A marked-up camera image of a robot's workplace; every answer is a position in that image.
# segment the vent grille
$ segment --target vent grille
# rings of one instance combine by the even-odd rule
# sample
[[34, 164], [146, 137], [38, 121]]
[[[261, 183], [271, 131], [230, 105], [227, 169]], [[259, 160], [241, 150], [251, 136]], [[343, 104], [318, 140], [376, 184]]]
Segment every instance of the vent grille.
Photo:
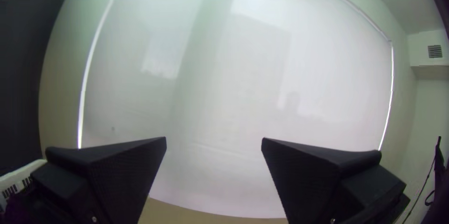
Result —
[[427, 46], [427, 50], [429, 51], [429, 58], [442, 58], [443, 57], [441, 45]]

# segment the white window shade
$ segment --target white window shade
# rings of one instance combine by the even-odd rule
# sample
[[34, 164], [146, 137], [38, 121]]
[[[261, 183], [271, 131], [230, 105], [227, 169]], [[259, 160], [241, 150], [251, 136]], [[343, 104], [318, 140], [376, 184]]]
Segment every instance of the white window shade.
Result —
[[80, 144], [166, 136], [155, 199], [285, 217], [263, 137], [380, 148], [392, 48], [345, 0], [114, 0], [100, 28]]

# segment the wall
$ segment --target wall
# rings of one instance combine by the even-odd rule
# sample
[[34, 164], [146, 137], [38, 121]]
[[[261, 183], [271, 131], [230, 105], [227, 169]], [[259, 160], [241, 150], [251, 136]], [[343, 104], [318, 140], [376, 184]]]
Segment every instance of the wall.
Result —
[[[449, 65], [449, 41], [446, 30], [433, 30], [409, 35], [410, 65]], [[427, 46], [441, 45], [442, 58], [429, 58]]]
[[[400, 174], [407, 183], [405, 193], [412, 203], [421, 189], [435, 155], [438, 136], [442, 137], [441, 151], [445, 165], [449, 158], [449, 81], [419, 80], [416, 112], [408, 147], [404, 151], [404, 163]], [[411, 213], [408, 224], [420, 223], [428, 207], [424, 200], [434, 188], [435, 174], [431, 173], [423, 193]]]
[[39, 80], [64, 0], [0, 0], [0, 176], [42, 157]]
[[[44, 63], [39, 103], [42, 147], [76, 147], [78, 106], [84, 66], [96, 24], [108, 0], [66, 0], [53, 30]], [[414, 116], [416, 80], [410, 69], [406, 35], [381, 0], [350, 0], [392, 40], [395, 87], [382, 164], [399, 174]], [[141, 223], [286, 223], [278, 219], [211, 216], [149, 200]]]

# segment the cable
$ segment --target cable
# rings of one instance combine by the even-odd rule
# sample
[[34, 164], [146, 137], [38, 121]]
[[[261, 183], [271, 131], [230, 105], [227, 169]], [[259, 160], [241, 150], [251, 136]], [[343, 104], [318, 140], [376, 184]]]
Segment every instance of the cable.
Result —
[[422, 191], [424, 190], [424, 187], [426, 186], [426, 184], [427, 184], [427, 180], [429, 179], [429, 177], [430, 177], [430, 173], [432, 172], [432, 168], [434, 167], [434, 163], [435, 163], [435, 158], [434, 158], [434, 161], [432, 162], [432, 165], [430, 166], [430, 171], [429, 171], [429, 173], [427, 174], [427, 178], [426, 178], [426, 181], [424, 181], [424, 184], [422, 185], [422, 188], [421, 188], [421, 191], [420, 191], [420, 194], [418, 194], [418, 197], [416, 198], [416, 200], [415, 200], [415, 203], [413, 204], [413, 206], [412, 206], [412, 209], [410, 209], [410, 211], [408, 211], [408, 214], [407, 214], [407, 216], [406, 216], [406, 218], [404, 219], [404, 221], [402, 222], [402, 224], [404, 224], [405, 222], [406, 222], [406, 220], [408, 219], [408, 217], [410, 216], [410, 214], [412, 213], [412, 211], [413, 211], [413, 208], [415, 208], [415, 206], [416, 206], [416, 203], [418, 202], [418, 200], [420, 199], [420, 197], [421, 197], [421, 194], [422, 194]]

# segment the light strip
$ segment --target light strip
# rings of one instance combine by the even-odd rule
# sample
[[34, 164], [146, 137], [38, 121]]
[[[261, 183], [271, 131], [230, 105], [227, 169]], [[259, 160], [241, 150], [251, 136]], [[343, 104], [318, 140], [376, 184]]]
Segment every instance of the light strip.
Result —
[[388, 106], [388, 114], [387, 114], [387, 121], [385, 122], [385, 128], [384, 128], [384, 134], [382, 135], [382, 140], [380, 141], [379, 145], [379, 151], [382, 148], [382, 143], [385, 139], [385, 133], [387, 132], [387, 126], [388, 126], [388, 119], [390, 118], [390, 111], [391, 111], [391, 101], [393, 100], [393, 82], [394, 82], [394, 48], [393, 43], [391, 43], [391, 94], [390, 94], [390, 104]]
[[80, 107], [78, 110], [78, 148], [81, 148], [82, 138], [83, 138], [83, 122], [84, 122], [84, 104], [86, 101], [86, 86], [87, 86], [87, 78], [89, 77], [90, 65], [92, 64], [92, 58], [94, 56], [95, 48], [97, 46], [98, 38], [100, 37], [101, 30], [103, 29], [104, 22], [106, 21], [106, 17], [109, 14], [109, 11], [112, 7], [112, 4], [115, 0], [109, 0], [106, 9], [101, 16], [100, 23], [98, 24], [97, 30], [95, 31], [94, 39], [92, 40], [92, 44], [90, 46], [89, 55], [87, 56], [86, 68], [84, 70], [83, 83], [81, 85], [81, 94], [80, 94]]

